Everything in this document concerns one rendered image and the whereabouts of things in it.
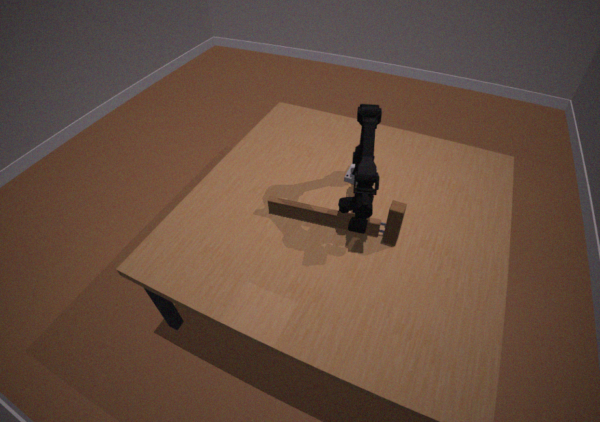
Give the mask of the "brown wooden post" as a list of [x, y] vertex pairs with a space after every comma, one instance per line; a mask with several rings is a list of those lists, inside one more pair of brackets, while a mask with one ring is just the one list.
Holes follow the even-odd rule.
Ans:
[[407, 204], [395, 200], [392, 201], [382, 242], [395, 246], [406, 206]]

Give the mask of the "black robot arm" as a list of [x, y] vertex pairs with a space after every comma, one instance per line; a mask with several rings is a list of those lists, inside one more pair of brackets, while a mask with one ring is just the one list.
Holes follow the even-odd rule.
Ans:
[[[381, 108], [379, 105], [360, 104], [357, 121], [362, 128], [360, 143], [353, 152], [355, 169], [352, 174], [355, 175], [353, 191], [355, 196], [339, 199], [338, 206], [341, 213], [355, 210], [357, 217], [367, 219], [372, 216], [372, 195], [376, 195], [379, 189], [379, 175], [374, 163], [374, 142], [375, 129], [381, 123]], [[358, 182], [357, 188], [356, 182]], [[372, 188], [374, 183], [375, 189]]]

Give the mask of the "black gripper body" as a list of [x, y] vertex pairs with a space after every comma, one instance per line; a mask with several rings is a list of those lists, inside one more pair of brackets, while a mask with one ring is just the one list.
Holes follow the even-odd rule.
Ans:
[[366, 225], [366, 219], [359, 218], [355, 215], [355, 218], [350, 219], [348, 230], [364, 234], [366, 231]]

